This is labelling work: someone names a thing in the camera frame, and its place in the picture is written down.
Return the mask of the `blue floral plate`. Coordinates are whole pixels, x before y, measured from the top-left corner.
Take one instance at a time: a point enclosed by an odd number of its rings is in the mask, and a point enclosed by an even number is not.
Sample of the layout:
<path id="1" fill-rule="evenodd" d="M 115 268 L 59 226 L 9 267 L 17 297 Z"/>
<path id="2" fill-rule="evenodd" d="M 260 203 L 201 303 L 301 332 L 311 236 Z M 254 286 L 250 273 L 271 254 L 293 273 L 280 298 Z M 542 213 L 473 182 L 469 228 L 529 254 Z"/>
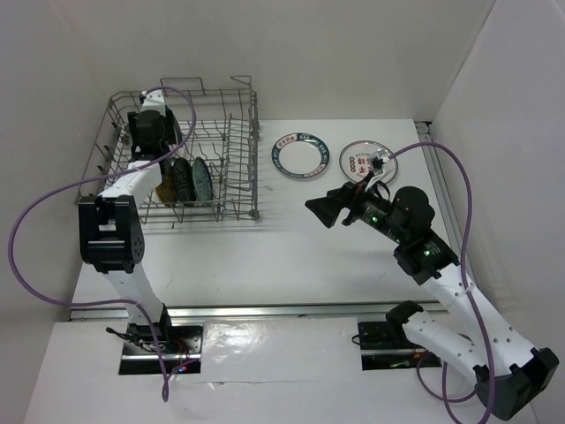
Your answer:
<path id="1" fill-rule="evenodd" d="M 214 198 L 213 182 L 207 164 L 201 157 L 196 157 L 193 162 L 192 180 L 196 199 L 210 202 Z"/>

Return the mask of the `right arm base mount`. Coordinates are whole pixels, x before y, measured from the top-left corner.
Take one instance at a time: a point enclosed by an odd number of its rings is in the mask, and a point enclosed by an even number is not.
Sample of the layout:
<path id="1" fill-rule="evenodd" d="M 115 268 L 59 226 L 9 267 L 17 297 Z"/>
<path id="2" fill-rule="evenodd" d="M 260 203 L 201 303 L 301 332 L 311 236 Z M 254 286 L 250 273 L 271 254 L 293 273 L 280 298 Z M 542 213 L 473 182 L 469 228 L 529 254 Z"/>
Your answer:
<path id="1" fill-rule="evenodd" d="M 360 350 L 363 371 L 439 368 L 441 361 L 427 349 L 398 336 L 385 315 L 358 319 L 351 342 Z"/>

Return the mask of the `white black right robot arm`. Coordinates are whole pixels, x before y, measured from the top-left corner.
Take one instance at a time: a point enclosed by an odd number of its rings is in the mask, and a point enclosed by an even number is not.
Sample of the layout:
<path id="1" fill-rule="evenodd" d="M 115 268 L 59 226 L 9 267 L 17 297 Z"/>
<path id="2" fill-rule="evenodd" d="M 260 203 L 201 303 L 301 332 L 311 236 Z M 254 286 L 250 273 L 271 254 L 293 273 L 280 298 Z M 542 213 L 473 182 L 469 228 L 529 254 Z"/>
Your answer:
<path id="1" fill-rule="evenodd" d="M 405 186 L 387 200 L 363 183 L 347 183 L 305 206 L 328 228 L 348 209 L 343 224 L 361 221 L 394 241 L 400 268 L 464 328 L 455 333 L 407 300 L 386 315 L 385 335 L 392 345 L 412 342 L 454 367 L 500 420 L 511 420 L 550 383 L 557 356 L 520 335 L 471 281 L 457 255 L 432 230 L 434 210 L 422 190 Z"/>

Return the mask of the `black plate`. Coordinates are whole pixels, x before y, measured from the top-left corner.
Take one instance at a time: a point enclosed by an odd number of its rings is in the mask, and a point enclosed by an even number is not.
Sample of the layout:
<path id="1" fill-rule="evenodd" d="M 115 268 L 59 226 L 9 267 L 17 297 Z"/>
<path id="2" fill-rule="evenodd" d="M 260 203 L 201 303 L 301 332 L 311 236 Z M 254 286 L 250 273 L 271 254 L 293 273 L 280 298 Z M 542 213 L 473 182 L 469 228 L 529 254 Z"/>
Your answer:
<path id="1" fill-rule="evenodd" d="M 186 207 L 192 207 L 196 201 L 192 180 L 192 166 L 183 157 L 178 157 L 172 164 L 173 186 L 180 201 Z"/>

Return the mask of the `green red ring plate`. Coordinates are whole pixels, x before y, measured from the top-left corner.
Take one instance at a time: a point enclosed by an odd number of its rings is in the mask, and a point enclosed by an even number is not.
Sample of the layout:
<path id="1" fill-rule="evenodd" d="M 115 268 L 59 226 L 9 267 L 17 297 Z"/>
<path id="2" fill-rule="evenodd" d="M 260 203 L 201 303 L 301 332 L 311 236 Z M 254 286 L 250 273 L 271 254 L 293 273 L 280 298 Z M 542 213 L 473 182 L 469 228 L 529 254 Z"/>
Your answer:
<path id="1" fill-rule="evenodd" d="M 183 134 L 180 125 L 177 121 L 175 114 L 169 106 L 165 107 L 167 123 L 171 128 L 171 139 L 169 144 L 171 146 L 178 146 L 183 140 Z"/>

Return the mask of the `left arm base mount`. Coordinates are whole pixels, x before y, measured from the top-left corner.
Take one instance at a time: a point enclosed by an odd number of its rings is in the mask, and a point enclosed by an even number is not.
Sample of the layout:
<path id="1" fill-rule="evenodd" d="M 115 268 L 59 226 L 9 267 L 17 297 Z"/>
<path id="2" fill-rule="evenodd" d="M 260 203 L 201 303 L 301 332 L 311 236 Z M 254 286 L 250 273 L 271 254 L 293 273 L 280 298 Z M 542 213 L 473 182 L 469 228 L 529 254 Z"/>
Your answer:
<path id="1" fill-rule="evenodd" d="M 157 351 L 152 340 L 134 341 L 131 334 L 116 331 L 111 327 L 107 327 L 106 332 L 123 341 L 118 369 L 120 375 L 158 375 L 161 373 Z M 159 343 L 168 374 L 196 375 L 200 373 L 203 332 L 202 325 L 184 325 L 170 329 L 169 341 Z"/>

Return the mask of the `yellow patterned plate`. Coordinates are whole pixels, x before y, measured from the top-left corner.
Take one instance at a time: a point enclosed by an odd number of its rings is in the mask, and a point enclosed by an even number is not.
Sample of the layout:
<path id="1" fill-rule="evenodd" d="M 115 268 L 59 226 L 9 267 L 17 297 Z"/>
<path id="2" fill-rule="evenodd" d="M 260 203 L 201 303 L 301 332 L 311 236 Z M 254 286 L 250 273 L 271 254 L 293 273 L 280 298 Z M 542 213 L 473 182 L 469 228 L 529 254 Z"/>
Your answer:
<path id="1" fill-rule="evenodd" d="M 155 188 L 156 195 L 161 203 L 167 208 L 173 208 L 177 202 L 174 187 L 172 165 L 164 163 L 162 169 L 162 182 Z"/>

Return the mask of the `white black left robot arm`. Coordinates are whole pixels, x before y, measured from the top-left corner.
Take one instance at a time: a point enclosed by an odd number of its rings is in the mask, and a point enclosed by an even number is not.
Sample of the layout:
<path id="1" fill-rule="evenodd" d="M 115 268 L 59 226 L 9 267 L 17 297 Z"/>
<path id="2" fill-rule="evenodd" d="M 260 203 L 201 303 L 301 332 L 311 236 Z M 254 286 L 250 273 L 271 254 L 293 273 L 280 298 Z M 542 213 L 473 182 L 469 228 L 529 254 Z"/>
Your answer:
<path id="1" fill-rule="evenodd" d="M 79 201 L 79 244 L 90 264 L 125 300 L 128 324 L 123 339 L 167 351 L 174 330 L 167 307 L 154 294 L 142 265 L 146 250 L 138 207 L 163 182 L 163 170 L 152 161 L 170 152 L 182 135 L 169 107 L 164 112 L 130 112 L 132 159 L 127 173 L 107 189 Z"/>

